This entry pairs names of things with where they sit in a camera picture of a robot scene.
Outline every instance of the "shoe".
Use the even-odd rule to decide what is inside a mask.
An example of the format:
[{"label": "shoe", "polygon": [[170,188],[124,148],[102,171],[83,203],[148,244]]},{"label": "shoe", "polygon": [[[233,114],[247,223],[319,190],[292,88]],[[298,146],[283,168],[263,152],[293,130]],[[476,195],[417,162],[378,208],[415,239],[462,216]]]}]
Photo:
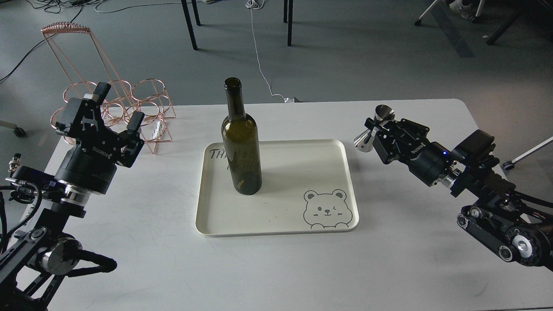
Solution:
[{"label": "shoe", "polygon": [[472,4],[463,5],[463,0],[455,0],[450,4],[450,9],[459,14],[462,18],[470,20],[474,16]]}]

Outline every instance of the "cable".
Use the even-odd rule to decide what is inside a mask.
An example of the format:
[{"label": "cable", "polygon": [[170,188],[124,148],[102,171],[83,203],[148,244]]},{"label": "cable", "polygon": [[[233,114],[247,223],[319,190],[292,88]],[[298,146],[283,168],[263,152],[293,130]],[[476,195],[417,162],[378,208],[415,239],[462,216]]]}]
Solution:
[{"label": "cable", "polygon": [[[265,1],[263,1],[263,4],[261,5],[260,8],[258,9],[261,9],[263,7],[263,5],[265,4]],[[255,40],[255,32],[253,31],[253,10],[255,10],[254,8],[251,8],[250,10],[250,13],[251,13],[251,16],[252,16],[252,35],[253,35],[253,44],[255,45],[255,55],[257,57],[257,64],[259,65],[259,72],[261,72],[261,76],[263,77],[263,79],[265,80],[265,83],[267,83],[267,86],[269,86],[269,92],[271,93],[271,96],[280,96],[282,97],[282,99],[284,101],[286,101],[286,99],[284,98],[284,96],[282,96],[281,94],[273,94],[273,90],[271,89],[271,85],[269,84],[269,82],[267,82],[267,78],[265,78],[265,75],[263,74],[263,72],[261,71],[261,63],[259,62],[259,53],[257,51],[257,41]]]},{"label": "cable", "polygon": [[115,12],[119,12],[119,11],[122,11],[122,10],[130,9],[130,8],[147,7],[147,6],[161,6],[161,5],[164,5],[164,4],[182,4],[181,2],[166,2],[166,3],[139,4],[139,5],[137,5],[137,6],[130,6],[130,7],[122,8],[122,9],[115,10],[115,11],[108,11],[108,12],[98,11],[98,7],[100,6],[100,4],[102,4],[102,3],[106,2],[106,1],[107,1],[107,0],[103,0],[102,2],[100,2],[99,4],[97,4],[97,5],[94,7],[94,11],[96,11],[96,12],[98,12],[98,13],[115,13]]},{"label": "cable", "polygon": [[263,8],[263,6],[265,5],[265,0],[263,0],[261,5],[259,5],[259,3],[257,3],[257,1],[258,0],[248,0],[248,2],[246,2],[246,7],[248,9],[252,9],[252,10],[261,10]]},{"label": "cable", "polygon": [[[148,7],[148,6],[162,6],[162,5],[165,5],[165,4],[182,4],[182,2],[165,2],[165,3],[152,3],[152,4],[139,4],[139,5],[136,5],[136,6],[130,6],[130,7],[125,7],[125,8],[122,8],[122,9],[118,9],[118,10],[115,10],[115,11],[107,11],[107,12],[104,12],[104,11],[98,11],[98,7],[100,5],[102,5],[104,2],[107,2],[108,0],[102,0],[100,3],[98,3],[95,7],[94,7],[94,11],[98,12],[98,13],[115,13],[115,12],[119,12],[119,11],[122,11],[122,10],[126,10],[126,9],[130,9],[130,8],[138,8],[138,7]],[[215,3],[217,2],[217,0],[212,0],[210,2],[206,2],[206,1],[203,1],[204,3],[206,4],[212,4],[212,3]]]},{"label": "cable", "polygon": [[0,226],[2,226],[2,240],[0,240],[0,255],[8,249],[8,219],[6,217],[6,205],[4,195],[0,191]]},{"label": "cable", "polygon": [[97,3],[101,3],[105,0],[26,0],[34,9],[44,9],[45,12],[58,14],[61,12],[61,9],[65,8],[74,8],[79,6],[92,6]]},{"label": "cable", "polygon": [[[82,12],[83,9],[84,9],[84,6],[81,6],[81,9],[80,9],[79,12],[77,13],[77,15],[75,15],[75,17],[73,17],[73,19],[70,20],[69,22],[70,22],[70,23],[73,22],[73,21],[77,18],[77,16],[79,16],[79,14],[81,14],[81,12]],[[27,56],[29,56],[29,54],[31,54],[31,52],[34,51],[34,50],[35,50],[41,43],[43,43],[44,41],[45,41],[45,40],[43,39],[41,42],[39,42],[39,43],[37,43],[35,46],[33,46],[33,47],[27,52],[27,54],[25,54],[25,56],[23,56],[23,58],[19,61],[19,63],[15,66],[15,68],[14,68],[12,71],[10,71],[10,73],[7,74],[5,77],[3,77],[3,78],[0,79],[0,84],[1,84],[2,82],[4,82],[7,78],[9,78],[9,77],[12,75],[12,73],[14,73],[15,70],[21,65],[21,63],[25,60],[25,58],[27,58]]]},{"label": "cable", "polygon": [[528,194],[520,193],[518,191],[513,191],[515,195],[518,195],[521,200],[528,201],[530,203],[538,204],[541,206],[545,206],[546,208],[552,208],[553,209],[553,203],[547,202],[538,198],[535,198],[533,196],[530,196]]},{"label": "cable", "polygon": [[38,211],[38,208],[40,207],[40,203],[42,203],[42,191],[40,191],[40,188],[31,182],[24,182],[23,185],[30,186],[35,189],[36,191],[36,198],[34,200],[33,206],[31,206],[31,212],[27,214],[25,219],[23,219],[20,223],[15,225],[13,228],[11,228],[8,233],[6,233],[6,243],[8,239],[17,231],[17,229],[21,228],[23,225],[25,225]]}]

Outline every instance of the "black chair leg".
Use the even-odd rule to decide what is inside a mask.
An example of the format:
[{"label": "black chair leg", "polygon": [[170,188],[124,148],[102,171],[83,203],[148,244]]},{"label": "black chair leg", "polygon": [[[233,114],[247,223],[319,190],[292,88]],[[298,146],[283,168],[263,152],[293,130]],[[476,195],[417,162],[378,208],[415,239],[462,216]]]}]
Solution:
[{"label": "black chair leg", "polygon": [[192,0],[192,10],[194,11],[194,18],[196,19],[196,25],[202,26],[200,23],[200,15],[198,15],[198,5],[196,4],[196,0]]},{"label": "black chair leg", "polygon": [[284,23],[288,22],[288,0],[284,0]]},{"label": "black chair leg", "polygon": [[294,12],[294,0],[288,1],[288,46],[292,46],[292,16]]},{"label": "black chair leg", "polygon": [[192,48],[198,50],[198,45],[196,44],[196,37],[194,36],[194,29],[192,28],[192,20],[190,19],[190,12],[188,11],[188,6],[186,5],[186,0],[180,0],[182,3],[182,10],[184,11],[184,18],[186,19],[186,26],[188,26],[188,34],[190,34],[190,41],[192,42]]},{"label": "black chair leg", "polygon": [[497,31],[491,37],[489,37],[489,39],[486,41],[486,44],[487,45],[493,45],[495,43],[495,41],[497,39],[499,39],[499,37],[501,37],[501,35],[507,29],[509,29],[509,27],[515,22],[515,20],[517,20],[517,18],[519,18],[519,16],[522,14],[523,10],[524,10],[524,7],[521,7],[519,9],[517,9],[517,11],[515,13],[513,13],[513,15],[511,15],[511,17],[509,17],[505,21],[505,23],[503,23],[501,25],[501,27],[499,27],[499,29],[497,29]]}]

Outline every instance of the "stainless steel jigger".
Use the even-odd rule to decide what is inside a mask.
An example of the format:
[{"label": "stainless steel jigger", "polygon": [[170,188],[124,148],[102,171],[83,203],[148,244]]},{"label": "stainless steel jigger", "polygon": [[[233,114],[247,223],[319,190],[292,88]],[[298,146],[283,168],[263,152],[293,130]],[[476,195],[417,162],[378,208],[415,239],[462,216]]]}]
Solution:
[{"label": "stainless steel jigger", "polygon": [[[389,121],[395,118],[395,112],[392,108],[386,105],[378,105],[374,109],[374,121],[380,126],[384,126]],[[353,140],[353,145],[357,150],[369,152],[373,149],[374,136],[378,132],[378,128],[367,129]]]}]

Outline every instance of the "bottle mouth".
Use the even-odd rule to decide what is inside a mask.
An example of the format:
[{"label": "bottle mouth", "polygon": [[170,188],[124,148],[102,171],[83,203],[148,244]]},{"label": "bottle mouth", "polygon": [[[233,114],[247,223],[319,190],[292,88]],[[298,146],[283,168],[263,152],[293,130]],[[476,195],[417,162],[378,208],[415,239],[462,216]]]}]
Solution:
[{"label": "bottle mouth", "polygon": [[230,77],[225,80],[225,90],[231,91],[240,89],[242,87],[242,83],[240,82],[240,79],[236,77]]}]

